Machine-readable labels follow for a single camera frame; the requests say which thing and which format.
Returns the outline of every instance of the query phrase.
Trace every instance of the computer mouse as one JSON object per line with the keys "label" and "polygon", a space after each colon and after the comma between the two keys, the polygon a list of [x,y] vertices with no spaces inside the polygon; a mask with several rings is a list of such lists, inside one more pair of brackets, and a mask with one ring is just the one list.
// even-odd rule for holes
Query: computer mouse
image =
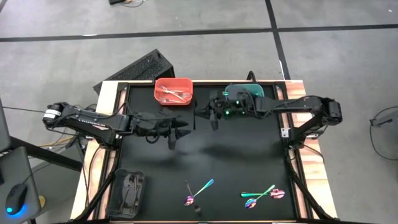
{"label": "computer mouse", "polygon": [[12,187],[6,199],[6,212],[10,215],[17,214],[25,202],[27,187],[25,184],[17,184]]}

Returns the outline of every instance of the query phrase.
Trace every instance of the blue light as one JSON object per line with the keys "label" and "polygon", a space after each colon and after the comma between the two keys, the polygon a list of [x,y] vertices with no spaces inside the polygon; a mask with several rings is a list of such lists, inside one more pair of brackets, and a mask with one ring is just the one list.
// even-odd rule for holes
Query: blue light
{"label": "blue light", "polygon": [[7,217],[11,218],[11,219],[20,219],[20,218],[23,218],[27,212],[28,212],[28,206],[26,204],[24,204],[19,212],[17,212],[16,214],[13,214],[13,215],[7,213]]}

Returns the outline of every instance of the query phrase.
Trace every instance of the wooden table edge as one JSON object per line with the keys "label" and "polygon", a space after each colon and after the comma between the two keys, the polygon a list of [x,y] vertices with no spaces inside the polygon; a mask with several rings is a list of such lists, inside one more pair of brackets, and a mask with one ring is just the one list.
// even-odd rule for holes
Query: wooden table edge
{"label": "wooden table edge", "polygon": [[[248,82],[249,83],[251,81],[250,80],[193,80],[193,82],[194,83],[219,83],[219,82],[223,82],[223,83]],[[258,80],[257,82],[259,82],[259,83],[285,82],[289,99],[300,98],[301,96],[305,95],[305,89],[304,89],[304,84],[303,84],[302,80]],[[101,92],[99,94],[96,112],[104,113],[104,114],[112,114],[113,113],[119,83],[152,83],[152,81],[151,80],[104,81],[102,83]],[[302,123],[306,122],[306,120],[311,118],[309,113],[304,113],[304,116],[303,116],[303,113],[292,114],[292,116],[294,117],[294,125],[295,126],[300,126]],[[283,116],[283,122],[284,123],[287,122],[286,116]],[[310,141],[310,142],[306,141],[306,144],[310,144],[311,147],[314,147],[316,150],[320,151],[318,141]],[[86,174],[88,174],[88,166],[89,166],[90,161],[93,158],[93,154],[97,148],[98,148],[98,143],[96,141],[90,141],[88,143],[88,147],[86,150],[86,156],[85,156],[85,163],[84,163],[84,168],[85,168]],[[111,155],[111,157],[109,158],[110,165],[108,167],[111,167],[111,164],[113,163],[113,158],[114,157]],[[307,187],[308,187],[309,191],[313,194],[313,196],[315,197],[317,202],[323,207],[323,209],[329,215],[336,217],[336,210],[335,210],[335,206],[333,203],[333,197],[331,196],[330,186],[329,186],[328,179],[326,176],[325,166],[324,166],[322,160],[316,159],[315,157],[311,156],[308,153],[301,153],[301,158],[303,161],[303,168],[305,171]],[[90,176],[90,180],[89,180],[90,181],[90,189],[89,189],[90,200],[92,199],[92,197],[98,190],[98,182],[100,181],[103,162],[104,162],[104,150],[100,149],[95,156],[95,161],[93,161],[93,167],[91,170],[91,176]],[[312,175],[312,173],[314,172],[314,168],[313,168],[314,163],[316,165],[315,172],[320,172],[323,175],[321,175],[319,177],[313,177],[314,175]],[[307,217],[307,214],[305,212],[303,197],[302,197],[301,192],[297,188],[297,186],[296,186],[296,191],[297,191],[298,202],[300,205],[301,217]],[[101,206],[100,206],[101,209],[99,212],[99,218],[105,217],[105,208],[106,208],[106,204],[108,203],[108,196],[109,196],[109,188],[106,191],[106,193],[104,194],[104,197],[102,198]],[[73,203],[72,213],[70,216],[71,219],[79,216],[81,214],[81,212],[84,210],[85,199],[86,199],[85,181],[84,181],[83,172],[81,172],[78,187],[76,190],[75,201]]]}

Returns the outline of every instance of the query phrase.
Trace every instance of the wooden frame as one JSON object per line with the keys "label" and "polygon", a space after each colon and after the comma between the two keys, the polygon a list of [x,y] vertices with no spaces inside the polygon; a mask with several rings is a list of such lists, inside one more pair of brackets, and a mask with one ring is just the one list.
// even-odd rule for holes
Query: wooden frame
{"label": "wooden frame", "polygon": [[[99,94],[98,105],[96,112],[103,113],[103,114],[112,114],[114,107],[116,96],[118,92],[118,85],[119,83],[150,83],[150,80],[141,80],[141,81],[105,81],[102,84],[101,93]],[[233,83],[233,82],[251,82],[250,80],[195,80],[195,83],[201,82],[225,82],[225,83]],[[258,80],[257,82],[267,83],[267,82],[285,82],[287,95],[289,99],[300,98],[305,95],[305,89],[303,81],[301,80]],[[278,96],[280,99],[283,98],[281,91],[278,92]],[[121,102],[124,101],[126,97],[126,91],[121,91],[121,96],[119,97],[120,102],[118,103],[121,105]],[[294,126],[300,126],[306,121],[308,121],[312,115],[310,113],[292,113]],[[287,122],[287,115],[283,114],[282,119],[284,122],[284,126],[288,127]],[[320,147],[318,141],[316,140],[306,140],[305,144],[320,151]],[[88,168],[92,159],[94,159],[92,168],[91,168],[91,175],[90,175],[90,188],[89,188],[89,199],[91,200],[94,194],[97,192],[99,187],[99,182],[101,178],[101,170],[104,163],[104,155],[105,150],[100,149],[95,157],[93,158],[93,154],[98,148],[98,144],[95,140],[90,141],[88,143],[88,147],[86,150],[85,155],[85,162],[84,162],[84,169],[86,174],[88,174]],[[311,151],[306,150],[305,148],[301,150],[301,160],[302,165],[305,173],[305,178],[307,181],[307,188],[317,200],[317,202],[323,207],[323,209],[331,216],[336,217],[336,210],[333,203],[333,198],[331,195],[330,187],[328,178],[326,175],[325,166],[323,164],[322,158],[318,155],[312,153]],[[108,173],[112,167],[114,161],[114,152],[111,153],[109,158],[109,165],[108,165]],[[305,211],[305,204],[304,199],[302,196],[301,191],[296,186],[298,204],[300,208],[300,214],[302,218],[307,217],[307,213]],[[99,211],[99,218],[105,218],[105,208],[108,203],[109,197],[109,188],[106,190],[105,194],[103,195],[100,211]],[[79,216],[85,208],[85,200],[86,200],[86,187],[85,187],[85,180],[83,172],[80,174],[79,184],[76,191],[75,202],[73,204],[72,214],[70,218],[76,218]]]}

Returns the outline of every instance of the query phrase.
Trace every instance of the black table surface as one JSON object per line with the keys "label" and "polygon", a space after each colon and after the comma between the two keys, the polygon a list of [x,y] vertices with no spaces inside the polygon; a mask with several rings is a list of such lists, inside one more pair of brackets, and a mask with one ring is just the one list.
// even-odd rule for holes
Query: black table surface
{"label": "black table surface", "polygon": [[[221,95],[225,87],[195,86],[198,108],[208,103],[211,90]],[[263,89],[266,96],[275,98],[272,85]],[[130,107],[162,116],[153,92],[153,87],[131,87]],[[192,129],[194,103],[170,109],[190,123],[186,129]],[[139,170],[147,177],[141,211],[135,220],[291,220],[295,217],[295,196],[283,156],[276,114],[262,120],[221,120],[219,130],[214,132],[208,120],[197,117],[196,130],[178,140],[174,151],[167,148],[166,138],[155,144],[134,136],[124,138],[119,168]],[[185,180],[195,194],[210,179],[214,184],[195,197],[203,212],[198,218],[193,207],[183,204],[189,195]],[[284,198],[264,196],[254,208],[245,209],[248,198],[241,198],[241,192],[262,193],[272,184],[285,191]]]}
{"label": "black table surface", "polygon": [[10,135],[8,133],[8,127],[6,117],[2,108],[0,99],[0,152],[7,149],[11,144]]}
{"label": "black table surface", "polygon": [[[4,177],[4,184],[0,185],[0,223],[23,223],[30,218],[35,218],[41,206],[25,148],[18,147],[0,157],[0,168]],[[23,183],[24,180],[27,186],[24,205],[19,213],[9,215],[6,213],[7,195],[13,186]]]}

